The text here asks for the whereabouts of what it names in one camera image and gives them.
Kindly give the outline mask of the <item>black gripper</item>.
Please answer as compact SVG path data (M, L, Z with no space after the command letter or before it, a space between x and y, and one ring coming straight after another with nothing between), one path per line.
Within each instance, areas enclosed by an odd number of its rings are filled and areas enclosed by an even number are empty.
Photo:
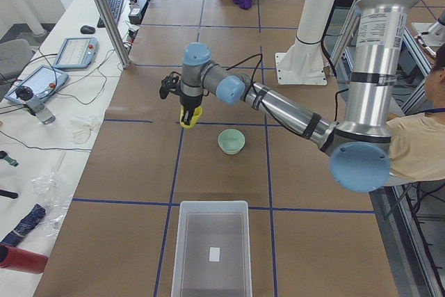
M203 94L198 96L189 96L185 93L180 94L179 101L182 108L182 126L183 127L193 127L194 126L194 115L195 109L202 104Z

